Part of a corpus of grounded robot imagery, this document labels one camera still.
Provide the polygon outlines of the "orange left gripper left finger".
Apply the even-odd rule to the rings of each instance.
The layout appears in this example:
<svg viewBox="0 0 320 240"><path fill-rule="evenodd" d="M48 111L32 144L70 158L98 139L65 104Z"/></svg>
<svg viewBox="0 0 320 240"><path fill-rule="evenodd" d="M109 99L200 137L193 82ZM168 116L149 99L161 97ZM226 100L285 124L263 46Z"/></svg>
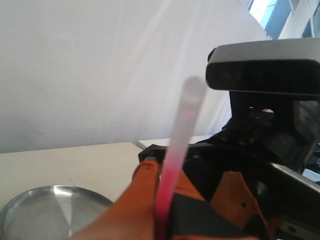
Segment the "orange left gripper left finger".
<svg viewBox="0 0 320 240"><path fill-rule="evenodd" d="M71 240L153 240L154 203L159 179L155 158L143 160L116 202Z"/></svg>

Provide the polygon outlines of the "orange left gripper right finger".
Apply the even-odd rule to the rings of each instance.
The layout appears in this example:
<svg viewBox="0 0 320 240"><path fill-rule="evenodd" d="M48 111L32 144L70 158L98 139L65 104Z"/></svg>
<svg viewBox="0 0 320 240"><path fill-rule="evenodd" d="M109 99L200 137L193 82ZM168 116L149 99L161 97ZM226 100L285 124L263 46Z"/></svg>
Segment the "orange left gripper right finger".
<svg viewBox="0 0 320 240"><path fill-rule="evenodd" d="M167 240L254 240L209 205L218 178L210 168L184 166L171 203Z"/></svg>

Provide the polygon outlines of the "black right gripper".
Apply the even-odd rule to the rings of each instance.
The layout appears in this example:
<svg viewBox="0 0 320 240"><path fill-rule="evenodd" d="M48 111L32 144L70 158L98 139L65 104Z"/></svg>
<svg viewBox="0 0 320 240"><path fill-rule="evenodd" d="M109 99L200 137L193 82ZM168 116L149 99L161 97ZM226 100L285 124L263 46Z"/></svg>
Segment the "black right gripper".
<svg viewBox="0 0 320 240"><path fill-rule="evenodd" d="M183 167L210 168L217 177L209 205L260 240L319 239L319 185L303 172L258 157L244 143L224 128L188 146Z"/></svg>

